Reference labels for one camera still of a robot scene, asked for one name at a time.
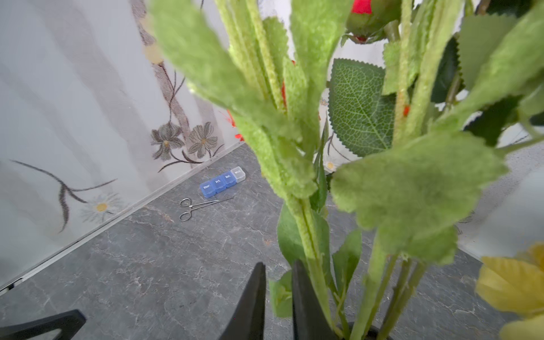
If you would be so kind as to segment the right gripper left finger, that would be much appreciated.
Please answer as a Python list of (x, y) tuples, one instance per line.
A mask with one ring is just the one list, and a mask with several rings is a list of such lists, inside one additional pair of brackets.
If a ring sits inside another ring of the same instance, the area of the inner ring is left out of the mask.
[(266, 266), (258, 262), (219, 340), (263, 340), (266, 310)]

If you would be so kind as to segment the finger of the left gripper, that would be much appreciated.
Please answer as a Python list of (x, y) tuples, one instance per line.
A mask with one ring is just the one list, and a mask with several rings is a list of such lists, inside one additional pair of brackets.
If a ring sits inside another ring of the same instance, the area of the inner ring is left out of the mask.
[(80, 310), (70, 310), (32, 322), (1, 328), (1, 339), (31, 339), (41, 334), (59, 330), (54, 340), (70, 340), (86, 324)]

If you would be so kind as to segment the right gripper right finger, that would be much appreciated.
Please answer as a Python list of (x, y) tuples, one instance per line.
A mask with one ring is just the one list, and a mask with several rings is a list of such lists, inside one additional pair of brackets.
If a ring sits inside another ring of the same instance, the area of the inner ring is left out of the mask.
[(301, 260), (293, 263), (292, 294), (294, 340), (337, 339)]

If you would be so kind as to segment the yellow poppy flower stem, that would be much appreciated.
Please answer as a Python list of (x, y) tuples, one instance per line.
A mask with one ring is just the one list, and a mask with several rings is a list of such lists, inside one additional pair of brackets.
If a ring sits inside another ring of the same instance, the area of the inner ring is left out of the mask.
[(255, 1), (218, 1), (224, 47), (192, 1), (152, 1), (154, 38), (195, 95), (228, 110), (262, 174), (283, 199), (302, 243), (320, 307), (331, 319), (317, 211), (320, 101), (350, 1), (293, 1), (289, 27), (262, 18)]

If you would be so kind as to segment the black vase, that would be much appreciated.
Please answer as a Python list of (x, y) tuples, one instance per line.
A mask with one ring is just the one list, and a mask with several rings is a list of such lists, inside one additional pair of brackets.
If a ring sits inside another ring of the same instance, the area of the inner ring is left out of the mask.
[[(353, 327), (354, 327), (354, 323), (353, 322), (348, 323), (348, 327), (349, 327), (349, 331), (351, 332)], [(377, 340), (379, 334), (380, 334), (380, 330), (378, 329), (378, 327), (371, 326), (364, 339), (366, 339), (366, 340)], [(344, 338), (344, 330), (341, 327), (340, 327), (340, 338), (345, 339)], [(391, 336), (387, 336), (384, 339), (393, 340), (393, 338)]]

